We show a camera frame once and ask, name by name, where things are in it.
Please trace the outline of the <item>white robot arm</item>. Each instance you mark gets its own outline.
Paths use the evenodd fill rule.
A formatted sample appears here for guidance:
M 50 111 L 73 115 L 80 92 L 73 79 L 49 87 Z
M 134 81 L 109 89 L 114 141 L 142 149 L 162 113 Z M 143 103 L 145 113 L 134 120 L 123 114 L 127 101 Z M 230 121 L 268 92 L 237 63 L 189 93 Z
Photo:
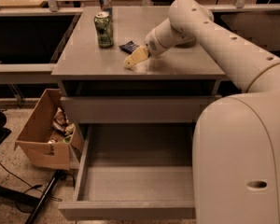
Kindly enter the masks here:
M 174 0 L 144 52 L 157 56 L 191 39 L 240 89 L 210 104 L 196 123 L 197 224 L 280 224 L 280 58 L 217 25 L 194 0 Z

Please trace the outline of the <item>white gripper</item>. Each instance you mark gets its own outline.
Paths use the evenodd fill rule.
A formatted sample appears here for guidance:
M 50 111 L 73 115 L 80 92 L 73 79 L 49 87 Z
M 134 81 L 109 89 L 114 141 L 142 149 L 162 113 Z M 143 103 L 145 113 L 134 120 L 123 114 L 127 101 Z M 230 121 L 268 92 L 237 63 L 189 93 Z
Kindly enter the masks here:
M 124 60 L 124 67 L 130 69 L 146 60 L 149 54 L 159 56 L 174 46 L 184 45 L 192 40 L 192 35 L 184 35 L 178 32 L 166 19 L 146 35 L 146 47 L 137 48 Z

